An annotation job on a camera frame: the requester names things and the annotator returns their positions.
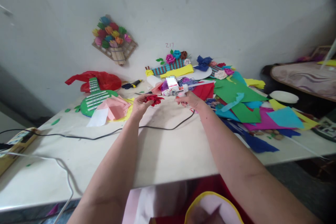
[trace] hand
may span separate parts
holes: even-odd
[[[202,104],[205,104],[199,97],[197,97],[193,92],[188,91],[185,97],[176,97],[175,101],[177,104],[182,104],[183,107],[187,106],[187,103],[195,110]]]
[[[152,100],[146,102],[146,97],[151,95],[153,94],[141,94],[134,100],[131,117],[135,117],[138,119],[142,118],[148,107],[154,103],[154,101]]]

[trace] green paper guitar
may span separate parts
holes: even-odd
[[[80,110],[83,115],[91,117],[104,100],[112,96],[118,97],[118,94],[113,90],[100,90],[97,78],[91,78],[89,85],[91,94],[82,101]]]

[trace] mattress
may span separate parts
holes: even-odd
[[[329,70],[316,62],[303,62],[275,66],[271,77],[305,93],[336,102],[336,69]]]

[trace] white paper sheet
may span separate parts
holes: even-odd
[[[95,110],[87,127],[99,127],[103,126],[106,123],[107,115],[109,113],[109,109],[104,108],[101,110]]]

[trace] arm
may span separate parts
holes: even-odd
[[[139,122],[153,103],[143,103],[147,96],[134,100],[131,117],[98,166],[68,224],[122,222],[134,180]]]
[[[321,223],[192,92],[176,98],[198,111],[213,159],[231,194],[254,223]]]

